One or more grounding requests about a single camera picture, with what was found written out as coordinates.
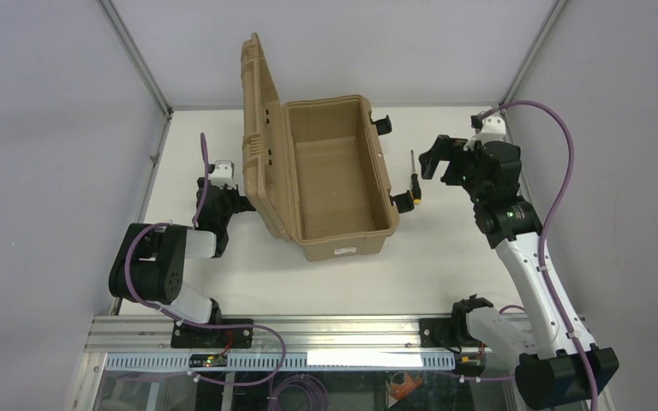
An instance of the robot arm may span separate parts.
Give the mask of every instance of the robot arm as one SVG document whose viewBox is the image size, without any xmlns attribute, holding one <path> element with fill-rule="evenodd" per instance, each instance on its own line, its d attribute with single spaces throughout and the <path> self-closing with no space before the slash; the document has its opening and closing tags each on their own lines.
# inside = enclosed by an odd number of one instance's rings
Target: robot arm
<svg viewBox="0 0 658 411">
<path fill-rule="evenodd" d="M 599 390 L 619 368 L 617 357 L 611 348 L 596 346 L 546 252 L 545 268 L 573 323 L 573 331 L 566 330 L 538 265 L 541 222 L 533 206 L 518 195 L 520 149 L 502 141 L 505 122 L 500 116 L 474 125 L 477 134 L 469 140 L 438 136 L 433 147 L 419 157 L 422 178 L 431 179 L 439 161 L 449 162 L 440 181 L 461 186 L 470 195 L 476 225 L 511 274 L 532 336 L 516 329 L 485 299 L 471 297 L 453 306 L 453 317 L 460 314 L 456 323 L 464 323 L 458 328 L 459 339 L 483 341 L 509 369 L 515 369 L 518 391 L 532 409 L 589 399 L 589 379 L 580 355 L 589 359 Z M 583 352 L 578 352 L 573 337 L 579 339 Z"/>
<path fill-rule="evenodd" d="M 201 324 L 219 324 L 220 308 L 214 299 L 206 298 L 182 281 L 185 259 L 219 258 L 228 244 L 228 223 L 233 214 L 255 211 L 246 197 L 238 193 L 233 180 L 231 161 L 219 160 L 210 164 L 210 189 L 198 215 L 195 229 L 170 224 L 147 233 L 132 254 L 130 270 L 137 295 L 144 300 L 165 307 L 182 319 Z M 198 179 L 199 199 L 204 177 Z M 115 297 L 135 302 L 124 276 L 124 264 L 130 244 L 150 224 L 133 223 L 128 226 L 123 244 L 110 271 L 110 293 Z"/>
</svg>

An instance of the white table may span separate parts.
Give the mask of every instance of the white table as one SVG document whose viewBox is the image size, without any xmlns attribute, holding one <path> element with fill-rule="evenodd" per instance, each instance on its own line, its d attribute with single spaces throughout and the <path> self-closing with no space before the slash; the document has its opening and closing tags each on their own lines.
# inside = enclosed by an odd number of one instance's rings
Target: white table
<svg viewBox="0 0 658 411">
<path fill-rule="evenodd" d="M 410 149 L 416 155 L 425 152 L 438 134 L 470 137 L 470 115 L 486 108 L 374 109 L 373 118 L 389 115 L 394 127 L 380 137 L 392 193 L 409 188 Z M 242 111 L 177 112 L 147 223 L 171 219 L 190 225 L 195 181 L 203 170 L 200 132 L 206 134 L 211 162 L 234 161 L 236 180 L 242 183 Z M 223 257 L 187 260 L 184 281 L 229 314 L 448 313 L 453 302 L 476 293 L 497 307 L 519 303 L 505 267 L 475 226 L 468 194 L 441 183 L 444 171 L 441 164 L 432 181 L 421 180 L 422 203 L 400 216 L 397 231 L 379 254 L 309 263 L 297 245 L 271 237 L 257 213 L 244 212 L 230 221 Z M 125 301 L 121 314 L 151 311 Z"/>
</svg>

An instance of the tan plastic case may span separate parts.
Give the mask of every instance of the tan plastic case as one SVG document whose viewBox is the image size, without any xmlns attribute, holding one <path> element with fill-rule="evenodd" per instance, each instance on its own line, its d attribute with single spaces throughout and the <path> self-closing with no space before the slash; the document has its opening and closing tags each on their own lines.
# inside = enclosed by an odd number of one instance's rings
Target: tan plastic case
<svg viewBox="0 0 658 411">
<path fill-rule="evenodd" d="M 309 261 L 378 253 L 399 215 L 369 101 L 282 106 L 256 33 L 241 67 L 244 189 L 269 232 Z"/>
</svg>

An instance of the screwdriver handle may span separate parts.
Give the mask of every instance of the screwdriver handle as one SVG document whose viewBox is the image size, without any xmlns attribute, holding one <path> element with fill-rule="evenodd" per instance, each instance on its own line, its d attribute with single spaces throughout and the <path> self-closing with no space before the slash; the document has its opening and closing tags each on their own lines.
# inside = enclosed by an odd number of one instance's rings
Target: screwdriver handle
<svg viewBox="0 0 658 411">
<path fill-rule="evenodd" d="M 412 200 L 415 204 L 420 204 L 422 199 L 422 190 L 420 189 L 420 182 L 417 180 L 417 173 L 412 173 L 412 183 L 410 184 L 410 193 L 412 194 Z"/>
</svg>

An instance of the gray wall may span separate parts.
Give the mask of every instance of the gray wall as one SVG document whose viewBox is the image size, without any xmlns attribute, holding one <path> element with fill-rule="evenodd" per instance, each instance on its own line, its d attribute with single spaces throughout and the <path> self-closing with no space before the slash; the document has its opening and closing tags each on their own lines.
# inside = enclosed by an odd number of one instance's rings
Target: gray wall
<svg viewBox="0 0 658 411">
<path fill-rule="evenodd" d="M 0 410 L 64 407 L 160 129 L 96 2 L 0 1 Z"/>
<path fill-rule="evenodd" d="M 234 106 L 261 36 L 282 101 L 497 101 L 553 0 L 115 0 L 173 107 Z M 502 45 L 497 43 L 503 33 Z"/>
<path fill-rule="evenodd" d="M 550 247 L 577 309 L 621 368 L 619 409 L 658 409 L 658 1 L 571 1 L 519 98 L 549 104 L 577 144 Z M 553 121 L 510 112 L 546 214 L 566 151 Z"/>
</svg>

